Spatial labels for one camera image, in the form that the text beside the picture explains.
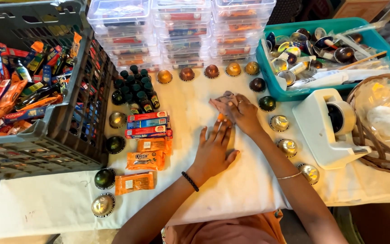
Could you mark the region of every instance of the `plastic crate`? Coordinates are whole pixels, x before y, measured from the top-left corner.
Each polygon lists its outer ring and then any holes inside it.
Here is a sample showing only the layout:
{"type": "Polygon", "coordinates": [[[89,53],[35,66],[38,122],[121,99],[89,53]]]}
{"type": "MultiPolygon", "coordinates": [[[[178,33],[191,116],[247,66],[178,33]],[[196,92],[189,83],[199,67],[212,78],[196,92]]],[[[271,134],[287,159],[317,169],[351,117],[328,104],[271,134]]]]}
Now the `plastic crate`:
{"type": "MultiPolygon", "coordinates": [[[[299,28],[305,28],[311,33],[317,27],[321,27],[326,30],[327,33],[334,31],[339,33],[346,31],[355,27],[363,26],[368,24],[365,19],[353,17],[353,18],[342,18],[342,19],[323,19],[316,21],[306,21],[306,22],[296,22],[296,23],[287,23],[287,24],[278,24],[266,26],[264,29],[264,37],[270,32],[274,32],[276,36],[286,35],[289,36],[291,33],[295,32],[299,28]]],[[[377,33],[375,30],[367,30],[361,32],[363,36],[363,44],[367,44],[370,47],[375,47],[380,50],[387,51],[387,57],[390,60],[390,45],[377,33]]],[[[287,101],[300,101],[305,99],[311,92],[324,89],[324,88],[334,88],[337,89],[340,93],[341,91],[347,92],[353,89],[356,86],[355,84],[346,84],[346,85],[337,85],[337,86],[325,86],[319,88],[308,88],[295,91],[284,91],[280,88],[278,82],[276,81],[275,74],[270,68],[266,55],[264,55],[263,47],[261,43],[257,47],[257,61],[261,67],[261,73],[263,74],[264,80],[267,83],[270,95],[274,97],[277,101],[287,102],[287,101]]]]}
{"type": "Polygon", "coordinates": [[[0,137],[0,178],[97,170],[107,164],[104,127],[114,65],[93,39],[84,3],[67,1],[58,7],[51,3],[0,4],[0,42],[8,47],[28,50],[36,40],[69,47],[74,31],[82,35],[68,88],[62,91],[63,102],[48,106],[44,118],[24,133],[0,137]],[[88,84],[81,89],[83,81],[88,84]],[[97,92],[91,96],[86,91],[92,86],[97,92]],[[75,109],[79,96],[83,96],[81,110],[75,109]],[[72,122],[80,125],[77,135],[69,132],[72,122]]]}

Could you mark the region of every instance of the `thin bangle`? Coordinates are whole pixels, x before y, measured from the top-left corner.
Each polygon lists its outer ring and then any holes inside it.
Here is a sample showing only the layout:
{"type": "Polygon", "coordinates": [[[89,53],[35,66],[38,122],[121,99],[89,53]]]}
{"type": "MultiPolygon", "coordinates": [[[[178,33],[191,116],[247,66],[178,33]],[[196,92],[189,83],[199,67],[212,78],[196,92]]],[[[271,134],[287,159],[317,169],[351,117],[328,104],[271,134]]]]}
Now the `thin bangle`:
{"type": "Polygon", "coordinates": [[[295,174],[295,175],[291,175],[291,176],[287,176],[287,177],[282,177],[282,178],[278,178],[278,177],[277,177],[277,179],[278,179],[278,180],[284,180],[284,179],[288,179],[288,178],[293,178],[293,177],[298,176],[298,175],[300,175],[300,174],[302,174],[302,171],[300,171],[299,173],[297,173],[297,174],[295,174]]]}
{"type": "Polygon", "coordinates": [[[198,186],[195,185],[195,182],[189,177],[189,175],[186,174],[186,172],[182,171],[181,174],[186,178],[186,180],[191,183],[192,187],[195,189],[195,191],[199,191],[198,186]]]}

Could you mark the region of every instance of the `white table cloth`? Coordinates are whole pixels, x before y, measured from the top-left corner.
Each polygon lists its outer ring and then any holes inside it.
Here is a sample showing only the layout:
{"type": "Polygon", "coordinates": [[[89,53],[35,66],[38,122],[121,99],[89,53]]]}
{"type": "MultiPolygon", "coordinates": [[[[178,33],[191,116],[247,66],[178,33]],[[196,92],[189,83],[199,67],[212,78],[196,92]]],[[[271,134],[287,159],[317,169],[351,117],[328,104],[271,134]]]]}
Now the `white table cloth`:
{"type": "MultiPolygon", "coordinates": [[[[203,69],[194,69],[195,79],[183,82],[177,70],[171,71],[173,81],[153,85],[161,107],[171,116],[174,139],[173,155],[167,159],[165,170],[157,172],[154,190],[135,191],[116,196],[114,212],[98,219],[91,213],[91,203],[104,192],[114,193],[94,186],[95,171],[74,172],[19,178],[0,183],[0,241],[2,238],[49,235],[70,231],[112,229],[121,227],[147,202],[166,189],[192,164],[198,146],[198,135],[204,125],[212,126],[218,112],[208,104],[209,98],[221,96],[225,90],[239,92],[252,103],[268,95],[252,92],[248,84],[254,78],[243,71],[239,77],[229,77],[220,67],[218,79],[203,76],[203,69]]],[[[273,140],[282,138],[297,142],[299,152],[291,161],[316,166],[320,180],[314,185],[328,206],[345,206],[373,202],[390,202],[390,174],[377,171],[359,161],[349,163],[343,169],[325,171],[317,166],[301,131],[293,117],[292,107],[299,102],[277,103],[273,112],[258,111],[263,128],[273,140]],[[290,120],[290,129],[274,132],[268,126],[273,115],[283,114],[290,120]]],[[[112,112],[128,113],[127,106],[108,103],[108,116],[112,112]]],[[[107,137],[123,136],[124,129],[112,129],[107,125],[107,137]]],[[[123,152],[110,155],[109,167],[118,175],[142,171],[128,171],[126,153],[136,150],[136,141],[127,140],[123,152]]],[[[290,208],[278,181],[261,151],[239,129],[235,132],[235,148],[240,150],[236,161],[225,172],[211,178],[198,193],[194,193],[177,210],[168,225],[226,219],[290,208]]]]}

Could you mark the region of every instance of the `wooden stick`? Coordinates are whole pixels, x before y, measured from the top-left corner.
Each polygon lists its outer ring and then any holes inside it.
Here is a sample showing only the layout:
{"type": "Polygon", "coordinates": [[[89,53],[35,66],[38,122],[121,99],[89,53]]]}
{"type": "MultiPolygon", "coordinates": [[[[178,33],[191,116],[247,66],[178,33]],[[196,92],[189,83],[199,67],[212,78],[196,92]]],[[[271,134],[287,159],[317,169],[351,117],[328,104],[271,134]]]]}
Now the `wooden stick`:
{"type": "Polygon", "coordinates": [[[351,67],[351,66],[353,66],[353,65],[363,63],[363,62],[365,62],[365,61],[368,61],[368,60],[370,60],[370,59],[376,58],[376,57],[378,57],[378,56],[380,56],[380,55],[383,55],[383,54],[385,54],[385,53],[387,53],[387,51],[383,51],[383,52],[381,52],[381,53],[374,54],[374,55],[372,55],[372,56],[370,56],[370,57],[368,57],[368,58],[361,59],[361,60],[359,60],[359,61],[357,61],[357,62],[354,62],[354,63],[351,63],[351,64],[349,64],[349,65],[343,66],[343,67],[341,67],[341,68],[339,68],[339,69],[337,69],[337,70],[349,68],[349,67],[351,67]]]}

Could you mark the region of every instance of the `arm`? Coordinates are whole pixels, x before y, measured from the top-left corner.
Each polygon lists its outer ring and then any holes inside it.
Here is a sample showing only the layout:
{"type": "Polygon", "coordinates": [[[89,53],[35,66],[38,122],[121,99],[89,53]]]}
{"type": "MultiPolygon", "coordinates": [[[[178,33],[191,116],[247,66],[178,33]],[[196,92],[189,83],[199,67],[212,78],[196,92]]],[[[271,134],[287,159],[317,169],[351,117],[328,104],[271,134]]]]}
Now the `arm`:
{"type": "MultiPolygon", "coordinates": [[[[229,104],[232,119],[261,149],[275,176],[283,178],[299,173],[261,127],[257,119],[257,107],[243,95],[236,97],[238,107],[229,104]]],[[[278,182],[314,243],[347,243],[325,203],[303,175],[279,179],[278,182]]]]}
{"type": "MultiPolygon", "coordinates": [[[[231,134],[226,119],[216,121],[208,139],[205,138],[206,131],[207,127],[201,131],[195,161],[186,172],[198,187],[210,177],[227,169],[239,153],[233,151],[228,157],[225,156],[231,134]]],[[[133,215],[118,231],[112,244],[149,243],[194,192],[195,189],[189,181],[180,176],[176,182],[133,215]]]]}

